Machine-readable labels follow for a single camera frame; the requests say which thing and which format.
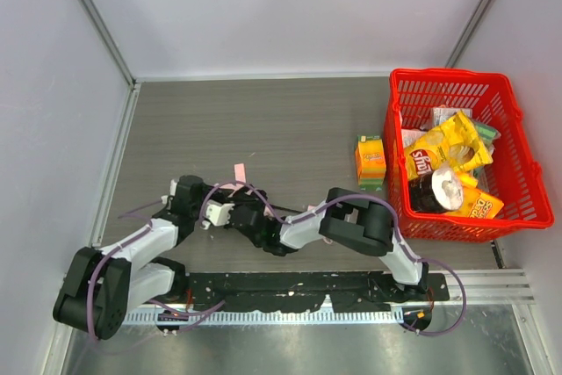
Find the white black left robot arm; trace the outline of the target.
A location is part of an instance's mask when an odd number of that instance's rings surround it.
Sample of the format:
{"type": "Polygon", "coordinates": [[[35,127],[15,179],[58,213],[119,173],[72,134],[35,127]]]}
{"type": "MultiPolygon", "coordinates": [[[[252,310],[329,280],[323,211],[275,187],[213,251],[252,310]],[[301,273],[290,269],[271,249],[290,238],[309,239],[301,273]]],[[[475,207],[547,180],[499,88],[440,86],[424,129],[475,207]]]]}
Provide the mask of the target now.
{"type": "Polygon", "coordinates": [[[233,206],[226,193],[195,176],[172,180],[169,193],[156,203],[161,210],[139,230],[101,249],[83,247],[75,253],[54,303],[55,321],[107,340],[138,306],[187,293],[184,265],[163,253],[182,243],[197,223],[227,224],[233,206]]]}

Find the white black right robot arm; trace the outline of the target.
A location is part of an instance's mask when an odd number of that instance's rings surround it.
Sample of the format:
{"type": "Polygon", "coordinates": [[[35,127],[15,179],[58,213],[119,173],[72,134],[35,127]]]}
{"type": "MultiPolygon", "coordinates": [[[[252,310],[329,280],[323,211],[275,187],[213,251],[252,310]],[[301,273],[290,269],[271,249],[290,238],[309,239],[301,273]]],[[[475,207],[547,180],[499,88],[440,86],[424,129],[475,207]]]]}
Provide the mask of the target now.
{"type": "Polygon", "coordinates": [[[406,243],[397,213],[384,200],[332,188],[325,201],[300,214],[267,215],[265,210],[271,208],[259,192],[236,198],[224,227],[238,231],[255,247],[274,256],[286,256],[312,242],[330,240],[380,259],[406,295],[429,290],[429,266],[406,243]]]}

